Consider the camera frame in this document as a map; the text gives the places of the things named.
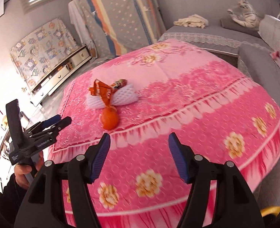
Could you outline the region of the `left hand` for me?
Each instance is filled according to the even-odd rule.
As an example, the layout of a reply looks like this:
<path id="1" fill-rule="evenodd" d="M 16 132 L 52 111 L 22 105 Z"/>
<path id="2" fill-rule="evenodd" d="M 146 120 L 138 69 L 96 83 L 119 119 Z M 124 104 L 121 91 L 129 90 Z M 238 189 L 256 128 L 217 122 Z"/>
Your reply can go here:
<path id="1" fill-rule="evenodd" d="M 41 151 L 39 153 L 39 159 L 35 163 L 35 167 L 37 171 L 41 169 L 41 167 L 44 165 L 44 153 Z M 14 167 L 14 174 L 15 174 L 15 180 L 16 183 L 23 189 L 28 189 L 30 186 L 29 181 L 26 179 L 26 175 L 30 174 L 32 171 L 31 166 L 29 165 L 21 165 L 16 164 Z"/>

